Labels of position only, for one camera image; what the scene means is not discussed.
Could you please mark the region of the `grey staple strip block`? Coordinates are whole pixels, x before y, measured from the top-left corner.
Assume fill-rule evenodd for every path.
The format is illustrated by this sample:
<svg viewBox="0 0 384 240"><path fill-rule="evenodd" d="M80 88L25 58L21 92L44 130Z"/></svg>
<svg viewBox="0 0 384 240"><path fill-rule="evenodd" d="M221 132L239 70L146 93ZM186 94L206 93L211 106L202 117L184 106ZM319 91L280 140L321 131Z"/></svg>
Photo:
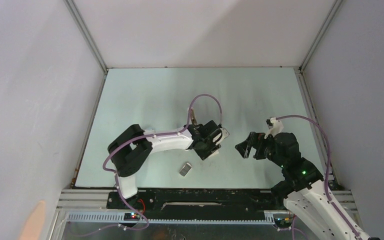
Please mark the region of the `grey staple strip block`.
<svg viewBox="0 0 384 240"><path fill-rule="evenodd" d="M179 174L182 176L182 177L185 177L192 169L192 165L189 163L189 162L186 162L182 168L180 169L179 171Z"/></svg>

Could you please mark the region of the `white staple box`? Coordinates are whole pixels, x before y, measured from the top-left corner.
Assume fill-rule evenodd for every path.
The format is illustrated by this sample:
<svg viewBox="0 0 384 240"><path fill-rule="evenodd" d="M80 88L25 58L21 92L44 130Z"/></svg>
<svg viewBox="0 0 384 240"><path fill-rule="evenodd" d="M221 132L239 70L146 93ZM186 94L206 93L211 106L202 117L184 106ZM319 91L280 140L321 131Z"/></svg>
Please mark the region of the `white staple box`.
<svg viewBox="0 0 384 240"><path fill-rule="evenodd" d="M208 156L208 158L213 157L213 156L216 156L217 154L219 154L219 150L218 150L218 149L215 150L215 151L213 151L213 152Z"/></svg>

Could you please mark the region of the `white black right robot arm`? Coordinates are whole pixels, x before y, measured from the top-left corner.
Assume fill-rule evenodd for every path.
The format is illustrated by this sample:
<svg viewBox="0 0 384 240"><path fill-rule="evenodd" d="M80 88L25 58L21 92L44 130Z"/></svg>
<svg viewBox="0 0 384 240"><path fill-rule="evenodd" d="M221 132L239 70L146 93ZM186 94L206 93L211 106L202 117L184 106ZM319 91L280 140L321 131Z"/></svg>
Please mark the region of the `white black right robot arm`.
<svg viewBox="0 0 384 240"><path fill-rule="evenodd" d="M370 240L325 184L315 165L302 157L293 133L275 136L250 132L235 146L244 158L255 149L254 159L267 159L281 168L284 180L273 186L271 204L291 211L321 240Z"/></svg>

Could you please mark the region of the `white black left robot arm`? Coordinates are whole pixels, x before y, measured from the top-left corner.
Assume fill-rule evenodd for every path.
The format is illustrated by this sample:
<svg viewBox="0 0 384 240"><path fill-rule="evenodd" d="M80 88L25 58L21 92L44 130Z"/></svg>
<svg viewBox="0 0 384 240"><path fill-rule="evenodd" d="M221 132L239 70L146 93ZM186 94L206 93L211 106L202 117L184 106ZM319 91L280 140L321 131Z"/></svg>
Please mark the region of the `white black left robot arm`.
<svg viewBox="0 0 384 240"><path fill-rule="evenodd" d="M206 124L184 125L169 132L144 130L139 124L129 126L107 147L109 161L117 175L118 201L125 208L138 202L136 172L151 154L170 150L193 150L201 160L218 153L229 132L213 120Z"/></svg>

